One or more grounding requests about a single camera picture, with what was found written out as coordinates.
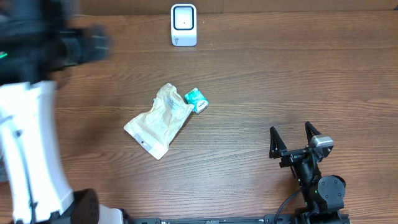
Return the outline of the beige paper pouch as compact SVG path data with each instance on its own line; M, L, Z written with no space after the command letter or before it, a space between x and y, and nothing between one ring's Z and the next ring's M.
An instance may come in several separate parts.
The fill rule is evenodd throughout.
M151 156L160 160L193 108L186 104L175 86L167 83L157 92L150 111L130 120L124 130Z

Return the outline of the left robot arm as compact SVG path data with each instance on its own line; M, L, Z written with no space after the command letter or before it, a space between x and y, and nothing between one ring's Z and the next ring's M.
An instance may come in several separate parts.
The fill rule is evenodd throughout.
M53 72L104 59L98 26L74 28L69 1L1 2L1 159L14 223L124 223L93 189L73 190L60 161Z

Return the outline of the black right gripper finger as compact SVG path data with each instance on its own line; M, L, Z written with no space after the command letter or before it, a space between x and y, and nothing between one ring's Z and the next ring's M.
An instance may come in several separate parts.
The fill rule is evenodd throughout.
M283 156L283 153L287 151L287 147L284 144L283 140L280 138L279 133L276 128L272 126L270 128L270 150L269 157L270 158L280 158Z
M319 132L312 124L311 122L307 121L305 123L305 131L307 135L307 141L310 143L312 140L312 137L321 135L321 132Z

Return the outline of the teal tissue pack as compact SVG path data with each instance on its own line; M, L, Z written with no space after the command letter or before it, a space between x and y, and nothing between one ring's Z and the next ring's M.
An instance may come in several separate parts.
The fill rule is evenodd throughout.
M200 114L209 106L209 101L198 88L194 88L193 90L189 91L184 97L188 104L194 106L193 111L196 114Z

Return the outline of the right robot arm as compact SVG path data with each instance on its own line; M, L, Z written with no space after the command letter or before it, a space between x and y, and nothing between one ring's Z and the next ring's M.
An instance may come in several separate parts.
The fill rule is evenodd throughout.
M329 156L334 142L308 121L305 131L307 145L290 151L276 128L270 128L269 157L280 159L281 168L290 168L299 189L281 204L275 215L266 220L273 223L349 223L349 215L340 213L344 208L345 180L338 175L323 176L318 167L318 163ZM281 215L288 202L299 194L303 196L305 206L296 209L293 215Z

